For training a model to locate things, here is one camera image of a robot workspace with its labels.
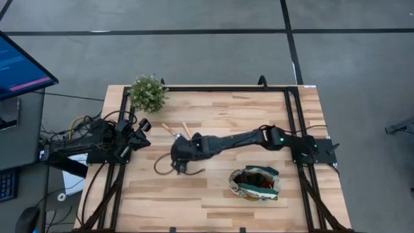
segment green plant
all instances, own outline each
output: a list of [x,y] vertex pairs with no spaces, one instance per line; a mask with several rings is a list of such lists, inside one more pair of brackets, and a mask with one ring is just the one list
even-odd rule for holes
[[165,93],[168,89],[164,88],[161,82],[153,75],[137,78],[129,90],[131,105],[138,111],[146,113],[156,113],[165,104],[168,97]]

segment computer monitor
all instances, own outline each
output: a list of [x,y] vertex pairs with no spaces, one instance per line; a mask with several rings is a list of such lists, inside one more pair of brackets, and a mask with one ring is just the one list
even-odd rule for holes
[[58,79],[0,31],[0,130],[19,123],[19,98]]

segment monitor screen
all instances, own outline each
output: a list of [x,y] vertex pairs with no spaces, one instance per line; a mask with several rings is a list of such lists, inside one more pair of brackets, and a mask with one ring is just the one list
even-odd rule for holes
[[41,89],[57,83],[45,68],[0,34],[0,100]]

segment bag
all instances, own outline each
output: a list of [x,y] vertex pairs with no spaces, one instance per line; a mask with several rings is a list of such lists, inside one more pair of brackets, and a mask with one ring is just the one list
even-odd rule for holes
[[271,167],[246,166],[234,171],[228,182],[235,195],[249,201],[278,200],[279,172]]

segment wooden stick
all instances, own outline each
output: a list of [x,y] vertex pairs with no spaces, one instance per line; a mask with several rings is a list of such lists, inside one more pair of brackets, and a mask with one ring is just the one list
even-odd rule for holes
[[177,133],[173,129],[171,129],[170,127],[168,127],[167,124],[161,123],[161,126],[164,129],[166,129],[166,131],[168,131],[169,133],[171,133],[171,135],[173,135],[173,136],[177,135]]
[[182,123],[182,126],[184,127],[184,129],[186,130],[186,133],[188,135],[188,138],[191,139],[191,132],[190,129],[188,129],[187,124],[185,122]]

